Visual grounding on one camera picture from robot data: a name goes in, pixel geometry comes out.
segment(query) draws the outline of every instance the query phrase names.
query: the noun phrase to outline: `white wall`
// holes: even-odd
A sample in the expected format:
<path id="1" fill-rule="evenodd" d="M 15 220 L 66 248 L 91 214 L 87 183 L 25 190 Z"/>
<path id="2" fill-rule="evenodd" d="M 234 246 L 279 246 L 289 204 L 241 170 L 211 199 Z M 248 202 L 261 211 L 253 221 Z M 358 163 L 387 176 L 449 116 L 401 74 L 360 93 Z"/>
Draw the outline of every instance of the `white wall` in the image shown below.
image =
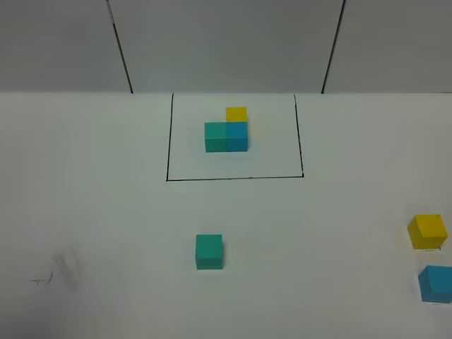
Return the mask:
<path id="1" fill-rule="evenodd" d="M 326 93 L 452 92 L 452 3 L 348 0 Z"/>
<path id="2" fill-rule="evenodd" d="M 105 0 L 3 0 L 0 45 L 0 91 L 129 91 Z"/>
<path id="3" fill-rule="evenodd" d="M 218 182 L 165 181 L 170 95 L 0 101 L 2 338 L 450 338 L 406 231 L 451 231 L 449 95 L 297 95 L 305 178 Z"/>
<path id="4" fill-rule="evenodd" d="M 342 0 L 112 0 L 143 92 L 319 93 Z"/>

